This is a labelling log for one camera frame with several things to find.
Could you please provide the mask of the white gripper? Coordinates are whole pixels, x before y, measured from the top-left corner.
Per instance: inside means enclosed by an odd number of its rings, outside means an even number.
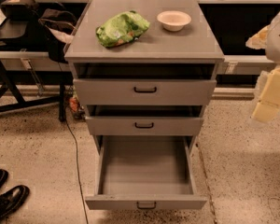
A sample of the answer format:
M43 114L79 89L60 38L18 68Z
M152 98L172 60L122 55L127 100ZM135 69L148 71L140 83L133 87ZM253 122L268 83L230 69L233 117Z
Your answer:
M251 118L266 123L275 118L280 107L280 65L262 71L255 87L256 107Z

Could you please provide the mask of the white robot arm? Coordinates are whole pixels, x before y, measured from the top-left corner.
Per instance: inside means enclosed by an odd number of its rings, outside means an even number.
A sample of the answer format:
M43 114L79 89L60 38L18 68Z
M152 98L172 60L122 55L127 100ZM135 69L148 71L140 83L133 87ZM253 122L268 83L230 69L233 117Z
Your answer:
M245 45L251 49L264 49L267 59L276 64L267 76L251 116L258 122L269 122L280 110L280 11L269 25L251 36Z

